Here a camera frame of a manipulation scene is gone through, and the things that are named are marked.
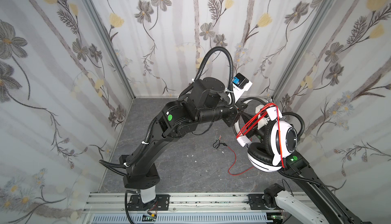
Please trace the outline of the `white headphones with black pads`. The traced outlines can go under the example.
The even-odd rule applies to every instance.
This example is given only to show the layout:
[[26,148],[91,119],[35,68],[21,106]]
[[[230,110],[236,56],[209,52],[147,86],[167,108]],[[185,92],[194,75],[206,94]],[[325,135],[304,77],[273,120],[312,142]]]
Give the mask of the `white headphones with black pads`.
[[294,112],[281,112],[276,104],[261,98],[250,97],[236,103],[247,104],[234,124],[234,133],[240,146],[247,148],[247,155],[254,166],[264,172],[276,172],[287,167],[286,159],[292,155],[305,123]]

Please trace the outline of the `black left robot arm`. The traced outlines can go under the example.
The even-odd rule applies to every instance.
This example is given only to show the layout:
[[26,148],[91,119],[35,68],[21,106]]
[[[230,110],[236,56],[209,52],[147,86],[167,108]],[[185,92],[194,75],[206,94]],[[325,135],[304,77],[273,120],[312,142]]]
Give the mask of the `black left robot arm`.
[[[213,77],[201,78],[207,61],[215,52],[226,55],[229,62],[228,85]],[[100,160],[108,170],[123,176],[124,186],[139,194],[144,205],[157,201],[155,187],[160,181],[154,162],[171,142],[193,133],[199,124],[223,120],[234,126],[243,110],[236,105],[234,95],[234,65],[229,51],[213,47],[203,58],[194,81],[182,91],[178,99],[167,103],[150,122],[146,136],[130,155],[123,155],[119,164]]]

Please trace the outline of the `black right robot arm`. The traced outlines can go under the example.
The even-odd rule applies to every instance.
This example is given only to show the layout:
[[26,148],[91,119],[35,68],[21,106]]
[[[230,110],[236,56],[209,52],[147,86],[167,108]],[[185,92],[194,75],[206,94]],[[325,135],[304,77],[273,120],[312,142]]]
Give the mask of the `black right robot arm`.
[[248,147],[252,165],[264,172],[278,172],[293,180],[308,195],[331,224],[361,224],[317,176],[309,162],[296,151],[305,123],[294,112],[282,113],[277,107],[260,110],[249,121],[246,137],[260,141]]

